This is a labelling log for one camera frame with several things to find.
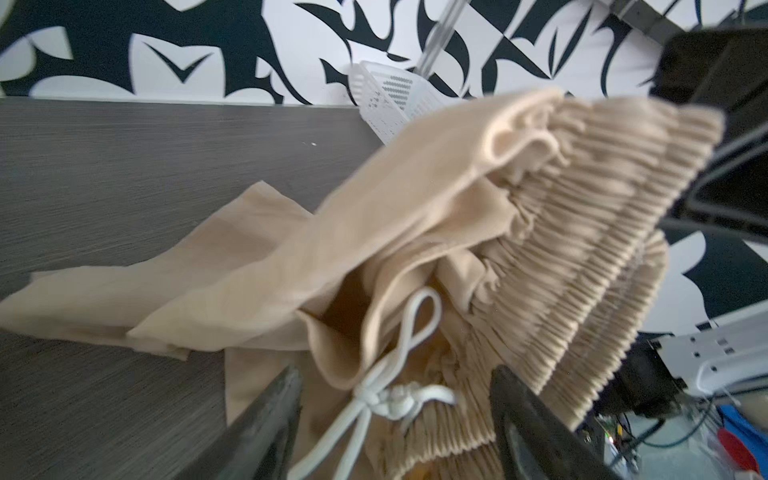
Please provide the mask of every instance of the gray wooden surface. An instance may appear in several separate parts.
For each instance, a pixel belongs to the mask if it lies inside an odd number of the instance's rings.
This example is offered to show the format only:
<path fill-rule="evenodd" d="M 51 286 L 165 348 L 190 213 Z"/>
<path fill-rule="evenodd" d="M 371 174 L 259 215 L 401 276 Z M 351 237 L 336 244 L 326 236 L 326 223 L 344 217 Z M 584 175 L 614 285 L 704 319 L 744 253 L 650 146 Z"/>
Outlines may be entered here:
<path fill-rule="evenodd" d="M 379 145 L 351 108 L 3 99 L 0 298 L 151 258 L 259 180 L 314 210 Z M 0 333 L 0 478 L 173 475 L 223 428 L 221 365 Z"/>

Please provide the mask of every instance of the ruffled fabric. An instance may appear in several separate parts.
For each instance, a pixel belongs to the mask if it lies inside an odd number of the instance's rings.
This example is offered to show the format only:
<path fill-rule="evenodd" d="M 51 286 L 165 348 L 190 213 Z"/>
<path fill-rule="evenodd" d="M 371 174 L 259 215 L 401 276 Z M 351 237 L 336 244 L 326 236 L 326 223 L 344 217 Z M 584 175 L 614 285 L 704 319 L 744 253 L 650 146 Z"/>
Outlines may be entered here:
<path fill-rule="evenodd" d="M 314 216 L 258 184 L 152 260 L 36 279 L 0 303 L 0 327 L 181 357 L 236 347 L 232 421 L 269 377 L 240 349 L 308 349 L 323 381 L 305 399 L 350 390 L 428 284 L 442 294 L 440 330 L 400 380 L 461 401 L 428 403 L 405 435 L 377 419 L 366 454 L 380 478 L 499 477 L 491 371 L 510 365 L 579 422 L 664 273 L 654 226 L 722 128 L 706 108 L 558 89 L 464 102 L 411 123 Z M 336 413 L 313 411 L 313 423 Z"/>
<path fill-rule="evenodd" d="M 489 265 L 487 280 L 477 282 L 444 378 L 463 393 L 465 408 L 427 405 L 406 435 L 370 439 L 384 478 L 429 465 L 440 478 L 481 468 L 470 465 L 500 472 L 488 460 L 495 440 L 488 385 L 500 363 L 565 425 L 578 425 L 621 364 L 666 271 L 667 245 L 653 228 L 722 129 L 706 109 L 639 98 L 569 98 L 537 113 L 558 139 L 556 154 L 544 152 L 548 162 L 523 177 L 510 167 L 488 175 L 518 215 L 506 235 L 475 249 Z"/>

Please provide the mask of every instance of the beige pleated skirt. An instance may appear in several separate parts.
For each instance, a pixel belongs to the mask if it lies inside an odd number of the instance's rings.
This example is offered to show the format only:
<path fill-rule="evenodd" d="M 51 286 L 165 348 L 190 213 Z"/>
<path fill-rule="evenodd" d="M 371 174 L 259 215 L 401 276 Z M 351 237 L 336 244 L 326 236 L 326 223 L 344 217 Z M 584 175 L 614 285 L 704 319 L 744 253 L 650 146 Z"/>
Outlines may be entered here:
<path fill-rule="evenodd" d="M 491 370 L 510 365 L 581 421 L 664 275 L 654 226 L 722 128 L 712 110 L 646 98 L 465 102 L 410 124 L 315 215 L 256 184 L 152 260 L 41 276 L 0 303 L 0 327 L 182 358 L 227 349 L 230 421 L 297 363 L 299 458 L 431 285 L 440 330 L 400 380 L 461 401 L 428 403 L 405 434 L 376 419 L 353 476 L 499 478 Z"/>

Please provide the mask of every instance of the black and white patterned wallpaper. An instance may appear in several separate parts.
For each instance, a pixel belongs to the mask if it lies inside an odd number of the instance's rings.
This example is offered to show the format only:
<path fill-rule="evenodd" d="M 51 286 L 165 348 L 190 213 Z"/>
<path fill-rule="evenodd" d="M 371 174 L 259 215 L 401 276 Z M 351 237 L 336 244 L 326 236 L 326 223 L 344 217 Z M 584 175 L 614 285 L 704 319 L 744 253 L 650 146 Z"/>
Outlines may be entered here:
<path fill-rule="evenodd" d="M 415 66 L 447 0 L 0 0 L 7 95 L 349 104 L 353 62 Z M 588 0 L 473 0 L 431 82 L 647 91 L 660 48 Z"/>

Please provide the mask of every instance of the beige fabric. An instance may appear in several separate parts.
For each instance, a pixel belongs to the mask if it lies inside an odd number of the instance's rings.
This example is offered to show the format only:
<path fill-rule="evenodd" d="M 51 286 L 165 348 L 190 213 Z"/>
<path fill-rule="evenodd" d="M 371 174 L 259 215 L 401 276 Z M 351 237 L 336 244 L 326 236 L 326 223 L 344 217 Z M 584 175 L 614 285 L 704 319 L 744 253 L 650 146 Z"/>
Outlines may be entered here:
<path fill-rule="evenodd" d="M 410 124 L 314 217 L 258 184 L 156 259 L 34 281 L 0 303 L 0 326 L 173 355 L 309 347 L 324 382 L 307 392 L 350 389 L 428 283 L 446 304 L 441 329 L 401 380 L 444 383 L 462 401 L 427 404 L 405 435 L 377 419 L 366 454 L 383 478 L 498 473 L 492 368 L 506 362 L 578 422 L 663 275 L 653 227 L 721 130 L 715 112 L 645 98 L 551 89 L 466 102 Z M 105 313 L 114 330 L 99 330 Z M 249 360 L 261 355 L 227 352 L 230 418 L 278 357 L 300 354 Z M 335 398 L 313 422 L 330 422 Z"/>

